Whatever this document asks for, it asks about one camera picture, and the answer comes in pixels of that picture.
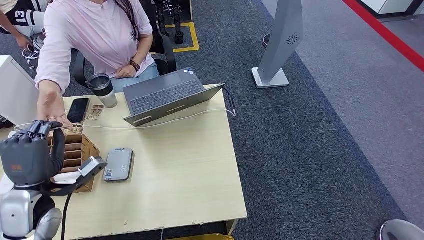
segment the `wooden parts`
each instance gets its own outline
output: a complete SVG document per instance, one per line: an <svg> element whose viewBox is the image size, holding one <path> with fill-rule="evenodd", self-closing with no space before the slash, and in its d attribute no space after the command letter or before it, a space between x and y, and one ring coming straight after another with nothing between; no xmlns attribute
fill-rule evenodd
<svg viewBox="0 0 424 240"><path fill-rule="evenodd" d="M54 139L50 136L48 140L51 151ZM100 151L84 134L67 135L63 169L60 173L77 172L78 168L91 156L100 156ZM74 191L74 193L91 192L93 189L93 182L94 178L85 186Z"/></svg>

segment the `black cable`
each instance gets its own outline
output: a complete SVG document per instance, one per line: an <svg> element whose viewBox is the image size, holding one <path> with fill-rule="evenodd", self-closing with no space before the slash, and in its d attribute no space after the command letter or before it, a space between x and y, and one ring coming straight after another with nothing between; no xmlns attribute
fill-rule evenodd
<svg viewBox="0 0 424 240"><path fill-rule="evenodd" d="M233 112L236 113L236 104L234 103L233 96L231 95L230 91L228 91L225 87L223 87L222 89L226 91L230 101L229 104L231 105Z"/></svg>
<svg viewBox="0 0 424 240"><path fill-rule="evenodd" d="M65 207L63 208L63 218L62 218L62 235L61 240L65 240L65 227L66 227L66 214L68 212L69 201L71 200L72 192L67 196Z"/></svg>

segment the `black office chair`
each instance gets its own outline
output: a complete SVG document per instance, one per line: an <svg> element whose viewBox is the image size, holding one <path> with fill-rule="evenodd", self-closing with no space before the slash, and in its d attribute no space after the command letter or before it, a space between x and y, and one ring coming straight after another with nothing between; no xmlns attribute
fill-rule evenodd
<svg viewBox="0 0 424 240"><path fill-rule="evenodd" d="M161 76L175 72L177 70L177 62L175 60L171 40L169 37L162 35L156 25L156 6L152 4L151 0L140 0L140 2L148 16L148 19L150 20L150 25L153 27L153 44L151 45L150 52L163 54L166 57L166 61L160 59L154 60L157 65L158 72ZM73 68L73 74L76 82L87 88L87 79L84 74L85 66L86 58L81 52L78 52Z"/></svg>

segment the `white wall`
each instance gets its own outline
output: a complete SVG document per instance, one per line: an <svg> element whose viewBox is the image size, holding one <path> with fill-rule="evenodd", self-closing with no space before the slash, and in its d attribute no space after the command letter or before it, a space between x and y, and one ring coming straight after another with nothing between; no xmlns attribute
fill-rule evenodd
<svg viewBox="0 0 424 240"><path fill-rule="evenodd" d="M387 0L379 14L394 14L406 12L414 0Z"/></svg>
<svg viewBox="0 0 424 240"><path fill-rule="evenodd" d="M419 6L414 15L424 14L424 2Z"/></svg>
<svg viewBox="0 0 424 240"><path fill-rule="evenodd" d="M376 13L379 13L383 5L386 3L386 0L361 0L364 4L374 10Z"/></svg>

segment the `white charging cable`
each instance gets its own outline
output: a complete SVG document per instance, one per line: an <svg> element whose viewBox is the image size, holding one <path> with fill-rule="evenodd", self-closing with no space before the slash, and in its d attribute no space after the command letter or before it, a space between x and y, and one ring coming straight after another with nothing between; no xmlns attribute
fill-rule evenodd
<svg viewBox="0 0 424 240"><path fill-rule="evenodd" d="M198 115L204 114L204 113L208 113L208 112L215 112L215 111L227 111L227 112L229 112L229 113L230 113L233 117L236 117L236 116L237 116L237 114L236 114L236 110L235 110L235 109L233 109L232 111L230 111L230 110L228 110L228 109L209 109L209 110L206 110L206 111L202 111L202 112L196 113L196 114L191 115L191 116L186 116L186 117L182 117L182 118L177 118L177 119L174 119L174 120L170 120L170 121L166 121L166 122L158 123L158 124L155 124L155 125L149 125L149 126L137 126L137 127L90 126L90 125L84 125L84 124L78 124L78 123L74 123L73 125L74 125L74 126L85 127L85 128L97 128L97 129L132 129L132 130L134 130L134 129L147 129L147 128L153 128L153 127L162 126L162 125L165 125L165 124L170 124L170 123L173 123L173 122L176 122L176 121L180 121L180 120L189 119L189 118L192 118L192 117L195 117L195 116L198 116ZM14 130L15 130L15 131L22 130L22 128L21 128L22 126L31 125L31 124L32 124L32 122L17 125L17 126L15 126L15 127L14 127Z"/></svg>

